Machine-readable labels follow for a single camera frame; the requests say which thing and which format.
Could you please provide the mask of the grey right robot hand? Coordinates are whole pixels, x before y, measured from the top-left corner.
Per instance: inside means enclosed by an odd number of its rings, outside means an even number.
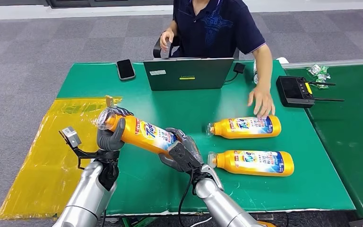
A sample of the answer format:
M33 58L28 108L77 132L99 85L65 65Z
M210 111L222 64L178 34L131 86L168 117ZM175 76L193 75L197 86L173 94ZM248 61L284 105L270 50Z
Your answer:
M160 153L158 156L161 162L178 172L186 172L188 174L191 172L191 169L202 167L204 163L203 158L194 139L180 129L166 128L165 130L175 135L179 143L183 145L183 157L169 158L164 153Z

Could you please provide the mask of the person's right hand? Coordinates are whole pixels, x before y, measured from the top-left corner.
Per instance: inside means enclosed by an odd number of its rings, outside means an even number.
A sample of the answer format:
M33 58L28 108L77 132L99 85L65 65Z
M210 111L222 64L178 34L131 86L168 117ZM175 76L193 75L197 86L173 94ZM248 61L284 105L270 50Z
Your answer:
M160 47L163 51L168 49L168 43L173 43L174 32L171 28L166 29L160 36Z

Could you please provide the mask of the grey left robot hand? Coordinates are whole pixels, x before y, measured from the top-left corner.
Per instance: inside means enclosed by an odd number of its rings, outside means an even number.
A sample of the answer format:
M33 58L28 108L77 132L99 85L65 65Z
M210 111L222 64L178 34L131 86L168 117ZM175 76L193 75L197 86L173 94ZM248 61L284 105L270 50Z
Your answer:
M111 115L120 116L117 123L113 124L115 126L113 130L110 130L108 126L104 126L105 121ZM117 151L123 147L124 141L121 140L121 137L126 127L126 116L134 116L134 113L118 106L107 107L100 113L97 119L97 145L100 149Z

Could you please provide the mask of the person's left hand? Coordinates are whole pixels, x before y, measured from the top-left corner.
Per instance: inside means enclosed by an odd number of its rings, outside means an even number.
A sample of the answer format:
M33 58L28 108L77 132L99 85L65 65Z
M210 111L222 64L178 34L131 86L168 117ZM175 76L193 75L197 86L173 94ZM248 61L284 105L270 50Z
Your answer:
M248 106L252 106L253 104L253 114L258 118L266 118L269 115L275 114L276 108L270 94L269 85L261 85L258 83L249 93Z

